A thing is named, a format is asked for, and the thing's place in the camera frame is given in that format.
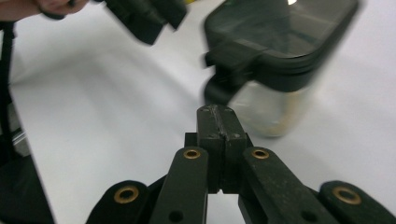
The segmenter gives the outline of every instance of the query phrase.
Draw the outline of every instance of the white table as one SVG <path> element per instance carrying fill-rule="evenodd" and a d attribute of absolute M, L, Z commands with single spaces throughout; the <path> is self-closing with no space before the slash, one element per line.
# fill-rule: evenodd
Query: white table
<path fill-rule="evenodd" d="M 167 173 L 213 74 L 202 21 L 219 2 L 190 5 L 180 30 L 166 28 L 151 48 L 103 5 L 18 22 L 12 96 L 57 223 L 84 223 L 118 182 L 149 185 Z M 308 187 L 344 180 L 396 214 L 394 8 L 365 1 L 301 122 L 285 137 L 252 140 Z M 236 199 L 210 195 L 207 223 L 243 223 Z"/>

